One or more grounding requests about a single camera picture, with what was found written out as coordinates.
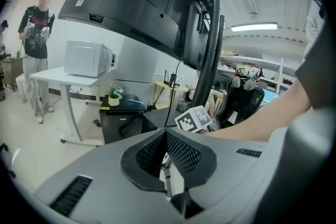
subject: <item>yellow table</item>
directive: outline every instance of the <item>yellow table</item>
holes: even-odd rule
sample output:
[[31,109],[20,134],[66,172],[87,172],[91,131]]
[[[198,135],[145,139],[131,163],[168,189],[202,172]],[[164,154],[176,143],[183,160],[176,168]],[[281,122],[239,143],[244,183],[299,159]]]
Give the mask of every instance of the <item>yellow table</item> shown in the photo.
[[[173,92],[173,88],[169,87],[169,85],[167,85],[167,84],[164,84],[163,80],[155,80],[155,84],[162,88],[159,95],[155,99],[154,104],[153,104],[153,107],[156,107],[156,109],[168,108],[169,105],[170,105],[170,100],[172,98],[173,98],[172,105],[175,105],[175,94],[176,94],[176,92],[187,92],[188,91],[187,87],[179,86],[178,88],[174,88],[174,92]],[[162,95],[164,89],[169,89],[170,90],[169,102],[168,103],[158,103],[157,104],[157,101],[159,100],[160,96]]]

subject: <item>white table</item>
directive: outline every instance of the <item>white table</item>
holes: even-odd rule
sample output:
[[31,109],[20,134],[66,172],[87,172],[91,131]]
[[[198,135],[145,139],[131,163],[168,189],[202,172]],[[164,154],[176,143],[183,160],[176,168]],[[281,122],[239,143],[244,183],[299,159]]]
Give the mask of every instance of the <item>white table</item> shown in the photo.
[[85,144],[85,145],[96,145],[96,146],[103,145],[102,140],[83,139],[82,136],[80,135],[78,126],[75,120],[75,116],[73,115],[71,99],[70,99],[70,87],[80,86],[80,87],[90,88],[98,82],[99,89],[96,93],[96,102],[100,102],[100,79],[104,76],[107,76],[107,74],[112,71],[113,70],[109,69],[106,72],[100,74],[98,77],[92,78],[92,77],[84,77],[84,76],[68,74],[64,72],[64,67],[59,67],[59,68],[48,69],[46,71],[42,71],[42,72],[38,72],[38,73],[30,75],[32,79],[58,82],[60,85],[62,102],[63,102],[64,109],[65,109],[65,116],[67,118],[67,122],[70,127],[70,131],[71,131],[70,135],[62,134],[60,136],[62,143],[65,143],[65,141],[68,141],[68,142]]

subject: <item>floor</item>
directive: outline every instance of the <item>floor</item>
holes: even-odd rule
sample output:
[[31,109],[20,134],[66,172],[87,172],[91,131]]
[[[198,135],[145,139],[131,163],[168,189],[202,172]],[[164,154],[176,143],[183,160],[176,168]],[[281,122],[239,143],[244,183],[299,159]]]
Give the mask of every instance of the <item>floor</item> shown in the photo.
[[[46,113],[44,123],[38,124],[29,103],[23,104],[18,92],[6,89],[5,94],[6,99],[0,102],[0,143],[5,142],[13,154],[18,152],[12,168],[15,180],[31,193],[54,173],[96,148],[60,142],[59,135],[70,131],[62,100],[53,105],[53,113]],[[50,104],[59,98],[50,94]],[[85,105],[79,99],[71,99],[71,103],[81,134],[103,140],[101,128],[93,124],[94,119],[100,119],[99,105]],[[173,193],[182,192],[183,179],[176,168],[171,174]]]

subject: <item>fluorescent light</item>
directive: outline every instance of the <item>fluorescent light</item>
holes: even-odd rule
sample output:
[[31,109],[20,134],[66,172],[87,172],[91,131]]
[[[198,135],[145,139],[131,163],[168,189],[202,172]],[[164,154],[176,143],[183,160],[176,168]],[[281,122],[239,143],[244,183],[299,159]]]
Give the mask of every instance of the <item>fluorescent light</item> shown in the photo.
[[255,23],[255,24],[244,24],[235,25],[231,27],[233,32],[246,31],[246,30],[277,30],[277,23]]

